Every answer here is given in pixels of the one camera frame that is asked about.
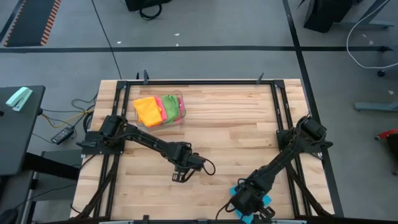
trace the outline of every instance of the blue object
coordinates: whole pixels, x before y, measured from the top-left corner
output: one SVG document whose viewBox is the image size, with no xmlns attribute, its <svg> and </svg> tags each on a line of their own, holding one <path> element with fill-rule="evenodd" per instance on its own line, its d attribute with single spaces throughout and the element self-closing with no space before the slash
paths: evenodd
<svg viewBox="0 0 398 224">
<path fill-rule="evenodd" d="M 229 192 L 231 193 L 231 195 L 236 195 L 235 188 L 236 188 L 236 186 L 230 188 Z M 265 208 L 268 207 L 268 205 L 271 203 L 271 201 L 272 200 L 268 195 L 266 195 L 262 198 L 262 202 L 264 203 Z M 238 209 L 235 210 L 235 213 L 239 219 L 242 218 L 242 213 Z M 248 216 L 244 216 L 242 218 L 242 221 L 244 221 L 246 224 L 251 224 L 253 222 L 253 219 L 254 219 L 254 215 L 251 214 Z"/>
</svg>

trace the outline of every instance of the pink cloth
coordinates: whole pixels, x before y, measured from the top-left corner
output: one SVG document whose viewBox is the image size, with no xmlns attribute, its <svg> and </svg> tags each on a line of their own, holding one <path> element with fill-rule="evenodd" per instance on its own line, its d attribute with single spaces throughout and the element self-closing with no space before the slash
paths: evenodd
<svg viewBox="0 0 398 224">
<path fill-rule="evenodd" d="M 158 96 L 155 96 L 155 100 L 156 100 L 157 106 L 160 107 L 160 109 L 161 109 L 160 113 L 162 115 L 162 120 L 163 121 L 167 120 L 167 114 L 166 114 L 166 110 L 164 109 L 162 99 L 160 99 Z"/>
<path fill-rule="evenodd" d="M 177 98 L 178 98 L 178 103 L 180 104 L 180 116 L 178 116 L 178 118 L 176 118 L 175 121 L 181 119 L 183 116 L 183 112 L 184 112 L 184 102 L 182 101 L 181 97 L 177 97 Z"/>
</svg>

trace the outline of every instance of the black floor stripe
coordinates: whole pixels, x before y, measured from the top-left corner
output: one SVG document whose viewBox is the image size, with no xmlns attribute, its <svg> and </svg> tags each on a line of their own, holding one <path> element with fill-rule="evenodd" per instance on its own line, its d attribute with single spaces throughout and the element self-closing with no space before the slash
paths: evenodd
<svg viewBox="0 0 398 224">
<path fill-rule="evenodd" d="M 287 22 L 289 24 L 290 33 L 292 34 L 294 47 L 296 49 L 297 60 L 298 60 L 299 66 L 300 66 L 300 71 L 301 71 L 303 82 L 304 82 L 304 89 L 307 94 L 307 100 L 308 100 L 308 104 L 310 105 L 311 114 L 312 114 L 313 118 L 315 118 L 317 121 L 320 122 L 317 104 L 315 103 L 315 98 L 314 98 L 313 91 L 311 88 L 310 78 L 308 76 L 307 68 L 305 66 L 302 48 L 300 47 L 300 42 L 299 42 L 296 28 L 294 26 L 294 22 L 292 19 L 292 13 L 290 11 L 289 3 L 287 2 L 287 0 L 282 0 L 282 1 L 284 4 L 286 18 L 287 18 Z M 332 169 L 332 166 L 330 163 L 329 153 L 327 150 L 325 150 L 325 152 L 322 152 L 322 154 L 323 154 L 322 164 L 323 164 L 323 168 L 324 168 L 325 174 L 326 174 L 326 181 L 328 183 L 330 197 L 333 202 L 333 209 L 337 216 L 343 217 L 344 216 L 343 209 L 341 207 L 340 197 L 338 195 L 336 180 L 335 180 L 333 169 Z"/>
<path fill-rule="evenodd" d="M 350 47 L 352 52 L 377 51 L 380 47 Z M 345 52 L 346 47 L 301 47 L 305 52 Z M 113 47 L 114 52 L 196 52 L 196 51 L 295 51 L 294 46 L 188 46 L 188 47 Z M 110 52 L 109 47 L 0 48 L 1 53 L 90 53 Z"/>
<path fill-rule="evenodd" d="M 19 0 L 17 4 L 14 7 L 14 10 L 12 10 L 11 15 L 8 17 L 8 20 L 6 22 L 6 25 L 2 28 L 2 31 L 0 33 L 0 42 L 4 39 L 4 37 L 7 34 L 8 29 L 10 28 L 12 22 L 14 21 L 14 18 L 17 16 L 19 8 L 21 7 L 21 4 L 24 0 Z"/>
</svg>

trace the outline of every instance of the concrete floor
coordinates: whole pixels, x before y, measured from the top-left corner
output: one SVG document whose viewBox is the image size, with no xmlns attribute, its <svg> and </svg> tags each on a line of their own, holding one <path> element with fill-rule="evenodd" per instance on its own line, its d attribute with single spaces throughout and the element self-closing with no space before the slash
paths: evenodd
<svg viewBox="0 0 398 224">
<path fill-rule="evenodd" d="M 6 23 L 16 2 L 0 0 L 0 27 Z M 336 26 L 327 34 L 304 29 L 307 3 L 296 9 L 299 2 L 289 0 L 301 46 L 345 46 L 346 29 Z M 344 21 L 358 20 L 372 3 L 373 0 L 364 1 L 355 6 Z M 293 46 L 281 0 L 249 3 L 173 0 L 164 5 L 158 19 L 150 22 L 128 12 L 120 1 L 95 0 L 95 4 L 113 47 Z M 391 1 L 377 19 L 398 25 L 397 9 L 398 1 Z M 357 30 L 350 43 L 353 46 L 397 45 L 397 37 L 396 27 Z M 49 42 L 44 47 L 107 46 L 90 0 L 62 1 Z M 353 55 L 366 65 L 381 66 L 398 61 L 394 52 L 354 52 Z M 386 144 L 373 139 L 380 132 L 396 128 L 398 117 L 394 113 L 353 109 L 355 101 L 398 100 L 398 68 L 379 78 L 375 70 L 357 66 L 346 52 L 304 52 L 303 56 L 321 121 L 328 128 L 328 139 L 335 143 L 329 152 L 344 215 L 398 220 L 398 179 L 391 175 L 398 164 Z M 143 69 L 151 79 L 257 78 L 262 72 L 264 78 L 302 78 L 294 51 L 117 52 L 115 57 L 125 79 L 134 79 Z M 0 86 L 45 85 L 42 107 L 49 110 L 72 109 L 71 100 L 91 99 L 100 80 L 119 78 L 109 52 L 2 53 L 0 68 Z M 70 116 L 48 115 L 58 119 Z M 42 118 L 38 118 L 34 129 L 34 133 L 46 139 L 58 131 Z M 43 150 L 77 149 L 75 142 L 84 138 L 83 133 L 79 125 L 77 138 L 59 146 L 32 137 L 29 151 L 40 154 Z M 68 218 L 71 201 L 38 203 L 34 220 Z"/>
</svg>

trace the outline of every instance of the red object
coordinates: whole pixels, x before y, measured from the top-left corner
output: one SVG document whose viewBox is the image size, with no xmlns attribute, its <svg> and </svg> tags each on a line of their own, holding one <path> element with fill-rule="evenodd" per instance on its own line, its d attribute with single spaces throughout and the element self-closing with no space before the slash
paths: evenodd
<svg viewBox="0 0 398 224">
<path fill-rule="evenodd" d="M 389 136 L 391 134 L 395 134 L 395 133 L 398 133 L 398 128 L 394 128 L 394 129 L 391 129 L 391 130 L 388 130 L 388 131 L 384 131 L 383 133 L 380 133 L 377 136 L 378 136 L 379 139 L 385 139 L 385 138 L 387 138 L 387 136 Z"/>
</svg>

